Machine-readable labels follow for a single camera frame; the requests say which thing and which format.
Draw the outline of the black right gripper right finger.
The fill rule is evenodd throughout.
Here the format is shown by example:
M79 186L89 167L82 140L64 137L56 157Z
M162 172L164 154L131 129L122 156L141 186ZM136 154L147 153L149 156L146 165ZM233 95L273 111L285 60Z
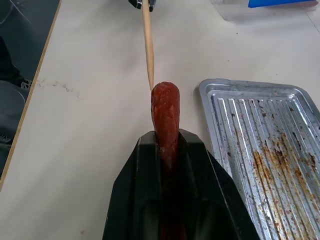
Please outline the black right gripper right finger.
M252 240L234 181L194 133L179 131L181 205L187 240Z

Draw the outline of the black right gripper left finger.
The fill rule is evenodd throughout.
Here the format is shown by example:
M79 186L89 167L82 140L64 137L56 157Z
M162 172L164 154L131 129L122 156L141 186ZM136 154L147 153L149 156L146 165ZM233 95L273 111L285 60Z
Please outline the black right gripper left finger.
M155 133L149 131L113 183L102 240L160 240L161 178Z

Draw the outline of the wooden skewer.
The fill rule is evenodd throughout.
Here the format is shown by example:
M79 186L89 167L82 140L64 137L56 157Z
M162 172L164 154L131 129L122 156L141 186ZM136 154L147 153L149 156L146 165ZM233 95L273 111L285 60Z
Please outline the wooden skewer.
M141 10L142 10L142 18L143 18L147 76L148 76L149 88L150 90L152 90L154 87L155 62L154 62L152 23L151 23L148 0L142 0Z

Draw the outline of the reddish brown sausage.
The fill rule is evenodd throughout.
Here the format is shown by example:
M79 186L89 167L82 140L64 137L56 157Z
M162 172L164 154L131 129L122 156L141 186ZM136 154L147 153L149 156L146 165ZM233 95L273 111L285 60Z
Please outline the reddish brown sausage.
M186 240L178 179L180 91L176 85L164 81L152 89L151 117L162 168L160 239Z

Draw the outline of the stained ribbed metal baking tray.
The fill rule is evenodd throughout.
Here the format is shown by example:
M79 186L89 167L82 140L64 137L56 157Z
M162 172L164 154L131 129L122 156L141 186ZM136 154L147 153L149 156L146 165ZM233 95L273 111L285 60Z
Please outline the stained ribbed metal baking tray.
M276 83L199 84L214 158L232 177L261 240L320 240L320 111Z

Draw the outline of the clear plastic container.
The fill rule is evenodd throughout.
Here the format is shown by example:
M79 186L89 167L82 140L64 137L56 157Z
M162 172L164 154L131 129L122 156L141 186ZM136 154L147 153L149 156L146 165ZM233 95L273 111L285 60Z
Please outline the clear plastic container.
M304 2L255 8L248 7L248 0L210 0L210 2L225 21L237 24L292 19L320 8L320 0L315 6L307 6L308 3Z

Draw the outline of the blue flat object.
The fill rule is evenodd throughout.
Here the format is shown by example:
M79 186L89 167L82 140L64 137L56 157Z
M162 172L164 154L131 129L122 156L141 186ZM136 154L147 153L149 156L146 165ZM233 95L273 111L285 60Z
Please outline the blue flat object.
M313 7L318 4L318 0L248 0L247 6L249 8L259 8L300 3L307 3L308 7Z

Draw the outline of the white lattice object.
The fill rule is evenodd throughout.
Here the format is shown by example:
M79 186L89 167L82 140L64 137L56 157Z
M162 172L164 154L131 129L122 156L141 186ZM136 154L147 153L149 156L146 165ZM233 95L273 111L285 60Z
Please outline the white lattice object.
M29 91L31 89L33 81L32 80L28 80L28 79L23 79L21 82L20 87L24 90Z

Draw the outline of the grey round object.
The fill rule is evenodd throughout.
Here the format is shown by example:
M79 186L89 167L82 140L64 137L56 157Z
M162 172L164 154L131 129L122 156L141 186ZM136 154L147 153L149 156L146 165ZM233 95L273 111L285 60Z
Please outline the grey round object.
M0 80L0 149L9 150L15 137L28 91Z

